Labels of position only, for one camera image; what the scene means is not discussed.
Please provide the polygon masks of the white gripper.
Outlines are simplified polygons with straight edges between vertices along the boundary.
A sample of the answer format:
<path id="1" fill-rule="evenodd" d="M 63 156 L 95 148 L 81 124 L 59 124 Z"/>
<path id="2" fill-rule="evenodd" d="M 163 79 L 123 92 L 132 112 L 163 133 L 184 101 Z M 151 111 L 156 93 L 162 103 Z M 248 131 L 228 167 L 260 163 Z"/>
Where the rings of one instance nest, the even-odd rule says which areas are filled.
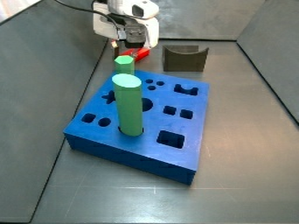
<path id="1" fill-rule="evenodd" d="M 127 48 L 154 48 L 159 41 L 159 6 L 151 0 L 95 0 L 93 31 Z"/>

